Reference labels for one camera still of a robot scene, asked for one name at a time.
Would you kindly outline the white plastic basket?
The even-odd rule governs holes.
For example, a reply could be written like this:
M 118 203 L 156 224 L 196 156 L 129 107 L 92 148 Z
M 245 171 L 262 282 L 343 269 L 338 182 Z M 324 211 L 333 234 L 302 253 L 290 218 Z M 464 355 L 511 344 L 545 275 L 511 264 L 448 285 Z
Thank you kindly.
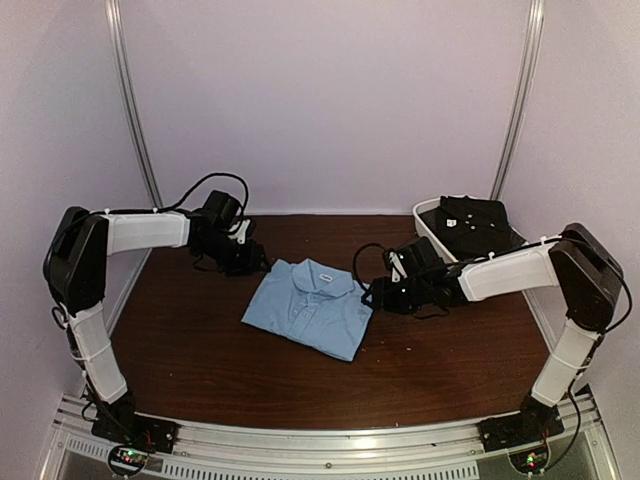
M 441 197 L 418 202 L 412 207 L 416 234 L 426 237 L 432 243 L 438 255 L 446 262 L 453 263 L 460 260 L 467 260 L 480 257 L 480 254 L 457 253 L 449 248 L 443 238 L 436 231 L 436 209 L 440 207 Z

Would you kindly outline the light blue long sleeve shirt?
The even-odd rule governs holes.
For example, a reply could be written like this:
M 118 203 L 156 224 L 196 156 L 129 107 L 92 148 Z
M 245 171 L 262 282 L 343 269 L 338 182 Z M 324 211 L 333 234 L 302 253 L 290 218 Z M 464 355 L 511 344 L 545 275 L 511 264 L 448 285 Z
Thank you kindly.
M 256 289 L 241 322 L 315 349 L 354 360 L 373 310 L 352 274 L 305 259 L 277 260 Z

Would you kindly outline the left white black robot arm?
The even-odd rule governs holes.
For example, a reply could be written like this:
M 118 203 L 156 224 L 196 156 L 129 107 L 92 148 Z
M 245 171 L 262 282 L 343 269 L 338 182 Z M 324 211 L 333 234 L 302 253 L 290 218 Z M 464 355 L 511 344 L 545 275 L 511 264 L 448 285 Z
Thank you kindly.
M 68 208 L 43 262 L 43 276 L 57 308 L 64 312 L 74 358 L 93 394 L 113 405 L 129 393 L 103 319 L 107 261 L 130 251 L 186 248 L 212 259 L 227 277 L 267 272 L 271 264 L 253 237 L 254 222 L 240 202 L 213 191 L 195 210 L 104 210 Z

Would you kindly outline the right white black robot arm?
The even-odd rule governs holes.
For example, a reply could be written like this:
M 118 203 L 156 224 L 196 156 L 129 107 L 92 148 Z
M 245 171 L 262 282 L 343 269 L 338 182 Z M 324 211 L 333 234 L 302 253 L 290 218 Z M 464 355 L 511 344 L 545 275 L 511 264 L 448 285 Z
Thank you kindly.
M 551 424 L 548 408 L 571 390 L 605 336 L 620 326 L 621 298 L 632 294 L 619 263 L 580 223 L 567 225 L 508 251 L 465 260 L 447 259 L 429 237 L 383 252 L 386 275 L 363 288 L 374 311 L 409 315 L 426 306 L 438 314 L 494 297 L 554 289 L 565 306 L 565 324 L 527 399 L 513 419 L 519 440 L 535 440 Z

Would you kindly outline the black folded shirt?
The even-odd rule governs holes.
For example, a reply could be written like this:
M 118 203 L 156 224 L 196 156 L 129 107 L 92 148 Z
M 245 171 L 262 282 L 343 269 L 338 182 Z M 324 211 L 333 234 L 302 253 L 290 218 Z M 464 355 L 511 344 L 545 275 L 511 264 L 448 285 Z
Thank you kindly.
M 488 232 L 504 232 L 510 227 L 502 202 L 469 196 L 441 196 L 436 222 L 437 233 L 457 253 L 468 250 L 475 243 L 473 235 L 482 237 Z

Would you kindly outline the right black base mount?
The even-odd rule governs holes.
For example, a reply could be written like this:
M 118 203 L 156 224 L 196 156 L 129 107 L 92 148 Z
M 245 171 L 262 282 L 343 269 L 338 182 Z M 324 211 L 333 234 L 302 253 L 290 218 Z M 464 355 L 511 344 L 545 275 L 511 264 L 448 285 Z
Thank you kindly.
M 545 416 L 535 412 L 517 412 L 502 417 L 491 417 L 478 424 L 485 452 L 512 449 L 541 442 L 549 436 L 565 431 L 557 415 Z

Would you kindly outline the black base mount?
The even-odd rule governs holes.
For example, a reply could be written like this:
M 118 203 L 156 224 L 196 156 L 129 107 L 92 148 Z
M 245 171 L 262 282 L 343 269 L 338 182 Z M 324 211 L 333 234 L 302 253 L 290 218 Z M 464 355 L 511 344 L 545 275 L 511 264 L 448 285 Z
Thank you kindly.
M 149 453 L 166 454 L 173 452 L 177 431 L 178 424 L 176 422 L 139 414 L 134 415 L 134 423 L 130 433 L 125 433 L 113 422 L 101 416 L 91 427 L 91 433 L 96 437 L 133 446 Z
M 541 442 L 549 436 L 565 431 L 557 415 L 545 416 L 535 412 L 517 412 L 502 417 L 491 417 L 478 424 L 485 452 L 512 449 Z

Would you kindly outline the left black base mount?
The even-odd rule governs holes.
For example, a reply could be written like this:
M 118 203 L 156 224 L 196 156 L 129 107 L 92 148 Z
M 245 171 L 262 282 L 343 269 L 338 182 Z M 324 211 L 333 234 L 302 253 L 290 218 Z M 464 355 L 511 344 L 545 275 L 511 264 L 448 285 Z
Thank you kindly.
M 177 431 L 178 424 L 176 422 L 139 414 L 134 415 L 134 423 L 130 433 L 125 433 L 113 422 L 101 416 L 91 427 L 91 433 L 96 437 L 133 446 L 149 453 L 166 454 L 173 452 Z

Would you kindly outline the front aluminium rail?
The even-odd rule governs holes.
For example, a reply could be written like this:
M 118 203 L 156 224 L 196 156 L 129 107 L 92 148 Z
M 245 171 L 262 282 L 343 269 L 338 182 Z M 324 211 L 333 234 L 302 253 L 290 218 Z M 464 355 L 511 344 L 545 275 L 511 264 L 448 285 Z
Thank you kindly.
M 520 473 L 516 455 L 536 443 L 487 451 L 481 419 L 365 430 L 279 430 L 171 419 L 174 449 L 131 479 L 622 479 L 590 393 L 576 394 L 581 428 L 544 475 Z M 106 461 L 113 443 L 91 435 L 84 399 L 64 395 L 35 479 L 122 479 Z

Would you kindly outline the right aluminium frame post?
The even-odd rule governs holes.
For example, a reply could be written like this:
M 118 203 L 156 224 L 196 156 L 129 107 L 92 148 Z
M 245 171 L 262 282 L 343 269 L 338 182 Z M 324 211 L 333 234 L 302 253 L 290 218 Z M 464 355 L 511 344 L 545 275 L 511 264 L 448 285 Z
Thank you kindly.
M 514 160 L 519 137 L 524 125 L 527 102 L 536 73 L 544 30 L 544 6 L 545 2 L 543 0 L 531 0 L 529 2 L 518 80 L 507 130 L 490 192 L 491 200 L 499 200 L 504 192 L 509 170 Z

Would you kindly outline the aluminium frame post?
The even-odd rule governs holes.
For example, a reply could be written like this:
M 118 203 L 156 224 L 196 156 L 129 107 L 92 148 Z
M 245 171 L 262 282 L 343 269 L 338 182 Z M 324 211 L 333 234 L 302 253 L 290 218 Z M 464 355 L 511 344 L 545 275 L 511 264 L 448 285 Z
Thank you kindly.
M 536 73 L 544 30 L 544 6 L 545 2 L 543 0 L 531 0 L 529 2 L 518 80 L 507 130 L 490 192 L 491 200 L 499 200 L 504 192 L 509 170 L 514 160 L 519 137 L 524 125 L 527 102 Z
M 153 207 L 162 207 L 163 201 L 149 156 L 149 150 L 135 95 L 134 82 L 129 65 L 126 37 L 122 21 L 121 2 L 117 0 L 106 0 L 104 5 L 119 88 L 124 106 L 125 119 L 132 140 L 136 160 L 151 205 Z

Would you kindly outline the left aluminium frame post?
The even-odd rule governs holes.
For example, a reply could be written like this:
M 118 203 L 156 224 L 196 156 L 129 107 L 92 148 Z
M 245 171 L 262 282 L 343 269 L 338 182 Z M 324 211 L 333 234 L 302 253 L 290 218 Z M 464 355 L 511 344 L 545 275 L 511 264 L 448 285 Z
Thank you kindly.
M 134 82 L 129 65 L 126 37 L 122 21 L 121 2 L 117 0 L 106 0 L 104 5 L 119 88 L 124 106 L 125 119 L 132 140 L 136 160 L 151 205 L 153 207 L 162 207 L 163 201 L 149 156 L 149 150 L 135 95 Z

